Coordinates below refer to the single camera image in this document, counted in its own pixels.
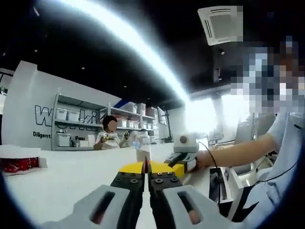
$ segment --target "ceiling vent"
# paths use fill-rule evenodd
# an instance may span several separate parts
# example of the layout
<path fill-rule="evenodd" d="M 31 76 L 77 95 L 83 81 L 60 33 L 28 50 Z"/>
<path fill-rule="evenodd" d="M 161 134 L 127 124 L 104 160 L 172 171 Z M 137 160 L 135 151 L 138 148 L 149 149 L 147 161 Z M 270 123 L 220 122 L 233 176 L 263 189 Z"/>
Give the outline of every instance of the ceiling vent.
<path fill-rule="evenodd" d="M 242 12 L 237 6 L 214 6 L 198 10 L 209 45 L 235 42 L 242 36 Z"/>

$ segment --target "hand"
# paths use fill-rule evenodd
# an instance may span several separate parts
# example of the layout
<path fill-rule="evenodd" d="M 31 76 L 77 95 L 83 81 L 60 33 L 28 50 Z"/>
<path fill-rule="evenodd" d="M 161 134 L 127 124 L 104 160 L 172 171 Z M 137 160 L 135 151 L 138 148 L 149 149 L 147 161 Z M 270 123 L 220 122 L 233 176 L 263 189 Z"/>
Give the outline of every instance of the hand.
<path fill-rule="evenodd" d="M 210 166 L 211 156 L 208 151 L 199 151 L 196 158 L 196 167 L 190 172 Z"/>
<path fill-rule="evenodd" d="M 106 142 L 107 141 L 107 139 L 105 138 L 105 137 L 101 137 L 101 142 L 102 143 L 104 143 L 104 142 Z"/>

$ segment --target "ceiling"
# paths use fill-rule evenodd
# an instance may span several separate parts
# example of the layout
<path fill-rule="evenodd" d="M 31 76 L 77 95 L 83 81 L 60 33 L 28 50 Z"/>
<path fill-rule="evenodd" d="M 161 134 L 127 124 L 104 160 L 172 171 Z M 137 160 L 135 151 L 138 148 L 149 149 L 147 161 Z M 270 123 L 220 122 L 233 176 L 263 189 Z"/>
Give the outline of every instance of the ceiling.
<path fill-rule="evenodd" d="M 137 29 L 174 72 L 188 94 L 230 83 L 241 61 L 236 44 L 208 46 L 199 8 L 238 5 L 239 1 L 99 1 Z M 120 98 L 170 109 L 179 99 L 155 70 L 105 28 L 59 1 L 23 2 L 4 25 L 0 67 L 15 70 L 19 61 Z M 213 83 L 219 49 L 221 81 Z"/>

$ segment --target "white countertop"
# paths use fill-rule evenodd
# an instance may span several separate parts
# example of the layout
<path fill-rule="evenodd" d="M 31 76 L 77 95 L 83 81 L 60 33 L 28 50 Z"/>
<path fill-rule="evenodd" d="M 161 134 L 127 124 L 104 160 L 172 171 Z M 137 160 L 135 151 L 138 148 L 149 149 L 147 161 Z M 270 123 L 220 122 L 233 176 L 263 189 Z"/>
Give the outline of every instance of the white countertop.
<path fill-rule="evenodd" d="M 151 151 L 152 160 L 163 162 L 173 151 L 173 144 L 152 145 Z M 134 148 L 75 152 L 41 151 L 40 156 L 47 159 L 47 169 L 5 177 L 17 204 L 36 224 L 65 218 L 72 213 L 73 205 L 78 200 L 100 185 L 110 185 L 123 165 L 136 161 Z M 202 178 L 191 177 L 190 184 L 204 193 L 206 185 Z M 145 183 L 137 228 L 155 229 L 147 179 Z"/>

